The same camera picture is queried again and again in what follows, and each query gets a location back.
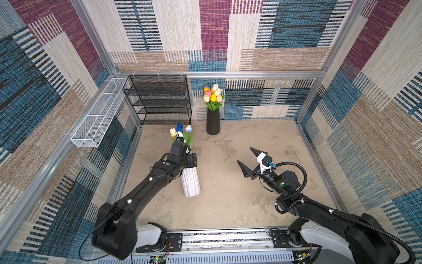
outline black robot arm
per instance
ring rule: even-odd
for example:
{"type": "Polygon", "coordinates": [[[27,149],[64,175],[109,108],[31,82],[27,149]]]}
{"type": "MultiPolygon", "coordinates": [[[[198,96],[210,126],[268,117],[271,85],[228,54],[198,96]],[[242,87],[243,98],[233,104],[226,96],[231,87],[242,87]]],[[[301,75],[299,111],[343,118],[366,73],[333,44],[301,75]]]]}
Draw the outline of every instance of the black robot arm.
{"type": "Polygon", "coordinates": [[[304,242],[316,243],[333,249],[358,264],[393,264],[400,251],[393,241],[403,246],[409,253],[405,263],[415,263],[415,254],[412,249],[397,237],[387,233],[378,221],[368,214],[357,216],[332,209],[305,196],[301,191],[307,181],[304,168],[294,162],[274,164],[266,152],[250,148],[257,157],[259,165],[251,170],[238,161],[245,178],[252,180],[259,177],[273,191],[279,194],[275,208],[281,213],[291,213],[299,216],[289,227],[289,241],[292,245],[301,245],[304,242]],[[284,171],[277,175],[274,170],[282,165],[293,165],[303,173],[302,185],[292,171],[284,171]],[[316,236],[307,235],[304,229],[312,233],[310,221],[322,226],[316,236]]]}
{"type": "Polygon", "coordinates": [[[137,241],[136,219],[148,202],[184,168],[196,167],[196,154],[186,154],[190,147],[173,143],[170,153],[156,162],[148,176],[125,197],[114,204],[105,203],[98,210],[92,244],[123,260],[130,255],[137,241]]]}

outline striped wallpaper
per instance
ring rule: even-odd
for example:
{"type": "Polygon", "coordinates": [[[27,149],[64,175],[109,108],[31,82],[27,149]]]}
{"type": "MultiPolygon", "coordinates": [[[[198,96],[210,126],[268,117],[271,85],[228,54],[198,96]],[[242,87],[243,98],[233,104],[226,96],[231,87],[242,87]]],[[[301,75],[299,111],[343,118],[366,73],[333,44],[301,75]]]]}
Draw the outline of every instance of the striped wallpaper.
{"type": "MultiPolygon", "coordinates": [[[[123,72],[320,70],[352,2],[85,1],[100,39],[123,72]]],[[[192,118],[200,120],[206,108],[199,90],[205,85],[219,83],[225,90],[224,119],[295,118],[311,85],[296,85],[301,80],[294,79],[188,82],[192,118]]]]}
{"type": "MultiPolygon", "coordinates": [[[[108,76],[70,0],[0,0],[0,221],[108,76]]],[[[71,263],[110,201],[136,131],[120,105],[101,145],[73,147],[0,263],[71,263]]]]}
{"type": "Polygon", "coordinates": [[[421,10],[420,0],[369,0],[301,122],[342,209],[373,215],[413,248],[417,263],[421,10]]]}

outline white mesh basket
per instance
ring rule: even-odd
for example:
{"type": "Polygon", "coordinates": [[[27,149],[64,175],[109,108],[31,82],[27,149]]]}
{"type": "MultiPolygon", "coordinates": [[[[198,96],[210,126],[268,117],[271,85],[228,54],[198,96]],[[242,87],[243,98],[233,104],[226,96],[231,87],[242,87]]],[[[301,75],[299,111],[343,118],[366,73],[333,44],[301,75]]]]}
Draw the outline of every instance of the white mesh basket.
{"type": "Polygon", "coordinates": [[[126,79],[112,79],[72,136],[77,147],[98,147],[124,98],[126,79]]]}

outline white vase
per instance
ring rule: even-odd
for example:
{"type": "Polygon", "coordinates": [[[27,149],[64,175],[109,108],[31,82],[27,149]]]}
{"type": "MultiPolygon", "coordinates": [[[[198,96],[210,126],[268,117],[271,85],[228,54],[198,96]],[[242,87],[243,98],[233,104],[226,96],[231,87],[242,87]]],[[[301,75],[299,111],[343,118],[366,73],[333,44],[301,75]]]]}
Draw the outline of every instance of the white vase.
{"type": "Polygon", "coordinates": [[[201,193],[196,167],[183,169],[182,185],[186,197],[193,197],[201,193]]]}

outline beige floor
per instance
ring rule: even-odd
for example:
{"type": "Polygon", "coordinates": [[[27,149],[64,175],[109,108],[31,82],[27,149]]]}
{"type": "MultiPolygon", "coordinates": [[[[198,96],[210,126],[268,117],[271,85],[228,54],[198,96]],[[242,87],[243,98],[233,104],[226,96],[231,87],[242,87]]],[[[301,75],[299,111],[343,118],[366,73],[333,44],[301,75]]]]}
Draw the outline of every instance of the beige floor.
{"type": "MultiPolygon", "coordinates": [[[[148,174],[150,166],[170,150],[169,130],[175,125],[146,125],[135,154],[124,195],[148,174]]],[[[202,193],[187,198],[181,178],[163,188],[145,207],[137,224],[149,221],[168,229],[200,229],[228,227],[262,227],[289,225],[291,214],[281,215],[274,209],[277,194],[259,183],[245,179],[236,163],[240,160],[250,168],[258,163],[249,150],[266,151],[274,163],[294,161],[308,173],[304,193],[327,206],[333,206],[317,170],[306,150],[293,120],[222,121],[221,132],[210,136],[205,121],[193,121],[192,151],[198,157],[198,177],[202,193]]],[[[295,167],[300,182],[302,174],[295,167]]]]}

